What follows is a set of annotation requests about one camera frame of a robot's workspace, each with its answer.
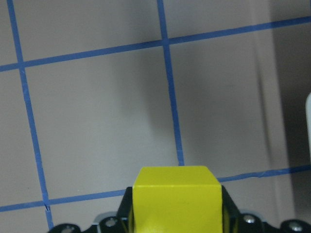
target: yellow box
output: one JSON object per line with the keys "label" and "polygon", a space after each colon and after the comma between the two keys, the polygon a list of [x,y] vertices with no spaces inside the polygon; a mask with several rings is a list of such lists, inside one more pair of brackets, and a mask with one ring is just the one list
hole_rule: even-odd
{"label": "yellow box", "polygon": [[135,233],[222,233],[222,188],[205,166],[144,167],[133,186]]}

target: yellow cube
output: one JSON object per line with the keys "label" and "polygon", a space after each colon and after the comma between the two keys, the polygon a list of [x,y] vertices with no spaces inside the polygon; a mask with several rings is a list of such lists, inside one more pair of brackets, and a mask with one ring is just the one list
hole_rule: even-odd
{"label": "yellow cube", "polygon": [[144,167],[133,186],[135,233],[222,233],[222,188],[205,166]]}

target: blue grid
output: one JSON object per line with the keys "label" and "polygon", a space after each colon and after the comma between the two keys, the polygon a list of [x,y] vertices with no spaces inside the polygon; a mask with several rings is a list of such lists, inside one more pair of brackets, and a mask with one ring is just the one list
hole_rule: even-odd
{"label": "blue grid", "polygon": [[[13,32],[17,63],[0,66],[0,72],[13,70],[13,69],[19,70],[22,90],[23,90],[23,95],[24,95],[24,100],[25,100],[25,105],[26,105],[26,110],[27,110],[27,116],[28,116],[29,126],[31,130],[32,141],[33,141],[36,167],[37,167],[37,172],[38,172],[39,181],[40,181],[40,188],[42,192],[42,201],[34,201],[34,202],[1,206],[0,212],[45,206],[46,218],[47,218],[49,229],[53,227],[52,213],[50,209],[51,205],[63,204],[63,203],[69,203],[69,202],[77,202],[77,201],[83,201],[83,200],[94,200],[94,199],[122,196],[125,190],[116,190],[116,191],[110,191],[110,192],[102,192],[102,193],[80,195],[80,196],[73,196],[73,197],[66,197],[66,198],[49,199],[45,177],[44,177],[44,170],[42,166],[41,153],[40,153],[38,138],[36,134],[35,120],[34,120],[34,115],[33,115],[30,95],[29,95],[29,89],[28,89],[28,84],[27,84],[27,77],[26,77],[26,72],[25,72],[26,67],[33,67],[33,66],[39,66],[39,65],[44,65],[44,64],[50,64],[50,63],[57,63],[57,62],[76,60],[76,59],[87,58],[87,57],[101,56],[101,55],[107,55],[107,54],[118,53],[118,52],[141,50],[141,49],[146,49],[146,48],[162,46],[163,52],[164,52],[167,80],[169,84],[169,96],[170,96],[171,110],[172,110],[172,116],[173,116],[173,126],[174,126],[175,142],[176,142],[177,159],[178,159],[178,164],[180,166],[183,166],[184,158],[183,158],[183,149],[182,149],[182,142],[181,142],[181,133],[180,133],[180,128],[179,128],[177,102],[176,102],[175,88],[174,88],[174,81],[173,81],[173,69],[172,69],[172,62],[171,62],[170,45],[186,43],[190,41],[205,40],[205,39],[222,37],[222,36],[229,36],[229,35],[234,35],[234,34],[242,34],[242,33],[268,30],[268,29],[274,29],[274,28],[280,28],[280,27],[287,27],[287,26],[293,26],[293,25],[299,25],[299,24],[305,24],[305,23],[311,22],[311,17],[300,17],[300,18],[270,22],[270,23],[262,23],[262,24],[257,24],[257,25],[250,25],[246,27],[227,29],[227,30],[209,32],[209,33],[200,33],[200,34],[195,34],[195,35],[168,38],[163,0],[157,0],[161,36],[162,36],[161,40],[24,61],[23,55],[22,55],[21,44],[19,40],[17,20],[15,16],[13,0],[7,0],[7,5],[8,5],[8,11],[9,11],[9,16],[10,16],[10,21],[11,21],[12,32]],[[218,180],[220,182],[229,182],[229,181],[247,179],[251,177],[258,177],[258,178],[272,177],[272,176],[293,174],[297,172],[310,171],[310,170],[311,170],[311,165],[305,165],[305,166],[290,167],[290,168],[284,168],[284,169],[278,169],[278,170],[245,173],[245,174],[240,174],[240,175],[231,176],[231,177],[218,178]]]}

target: metal screw head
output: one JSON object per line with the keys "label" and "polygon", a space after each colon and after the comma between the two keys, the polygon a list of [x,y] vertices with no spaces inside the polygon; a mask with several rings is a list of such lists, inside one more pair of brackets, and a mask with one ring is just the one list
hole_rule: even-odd
{"label": "metal screw head", "polygon": [[74,231],[74,227],[72,226],[66,226],[66,228],[64,228],[61,233],[72,233]]}
{"label": "metal screw head", "polygon": [[244,215],[243,219],[247,223],[254,223],[255,222],[255,218],[252,215]]}
{"label": "metal screw head", "polygon": [[294,232],[301,232],[302,226],[298,222],[290,222],[288,225]]}
{"label": "metal screw head", "polygon": [[107,227],[113,227],[115,224],[117,223],[117,220],[113,217],[111,217],[110,219],[108,219],[106,222],[105,222],[105,225]]}

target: black mechanical part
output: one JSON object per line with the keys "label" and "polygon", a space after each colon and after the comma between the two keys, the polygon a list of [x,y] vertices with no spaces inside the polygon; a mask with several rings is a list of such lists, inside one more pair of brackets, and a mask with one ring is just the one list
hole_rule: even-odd
{"label": "black mechanical part", "polygon": [[[223,233],[311,233],[311,225],[301,220],[284,221],[278,229],[253,214],[241,214],[225,187],[222,193]],[[84,232],[76,225],[61,224],[48,233],[132,233],[133,225],[132,187],[128,187],[115,216],[104,218]]]}

